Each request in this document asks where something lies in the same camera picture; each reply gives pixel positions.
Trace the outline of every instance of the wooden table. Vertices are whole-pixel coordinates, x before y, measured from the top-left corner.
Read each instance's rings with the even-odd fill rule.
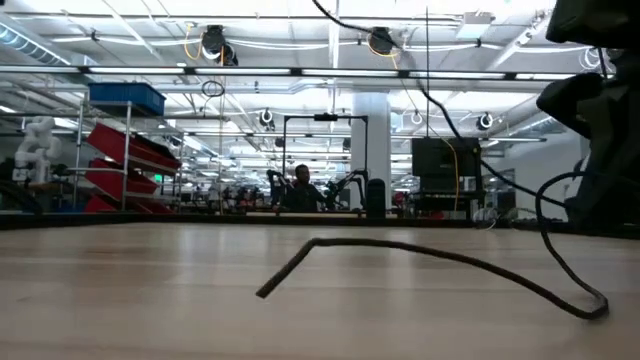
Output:
[[[304,241],[416,242],[490,260],[587,307],[515,230],[131,224],[0,232],[0,359],[638,359],[640,242],[553,235],[611,300],[573,318],[465,265],[385,249],[318,249],[254,296]]]

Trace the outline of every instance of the white robot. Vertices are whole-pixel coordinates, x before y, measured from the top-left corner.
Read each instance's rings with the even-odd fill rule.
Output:
[[[39,116],[33,119],[25,129],[25,137],[15,154],[16,168],[13,170],[14,181],[26,181],[41,184],[49,180],[49,168],[52,159],[57,159],[62,153],[60,139],[51,134],[55,126],[55,120],[48,116]],[[29,163],[34,164],[34,169],[29,170]]]

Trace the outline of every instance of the man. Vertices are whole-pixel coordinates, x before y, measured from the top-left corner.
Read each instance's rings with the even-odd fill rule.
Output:
[[[285,198],[285,207],[294,212],[318,212],[318,203],[324,202],[324,197],[309,183],[311,175],[306,165],[296,167],[296,179],[293,191]]]

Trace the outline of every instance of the column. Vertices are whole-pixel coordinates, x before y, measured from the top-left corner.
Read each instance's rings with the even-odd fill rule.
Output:
[[[387,93],[353,94],[353,115],[369,116],[368,164],[369,179],[382,179],[386,185],[387,209],[391,208],[391,125]],[[365,167],[365,124],[351,121],[351,171]],[[360,194],[351,185],[351,209],[361,208]]]

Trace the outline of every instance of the blue bin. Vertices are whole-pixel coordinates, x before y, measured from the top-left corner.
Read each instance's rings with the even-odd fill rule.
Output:
[[[149,84],[89,84],[89,102],[107,114],[126,116],[129,101],[134,105],[133,116],[164,116],[165,97]]]

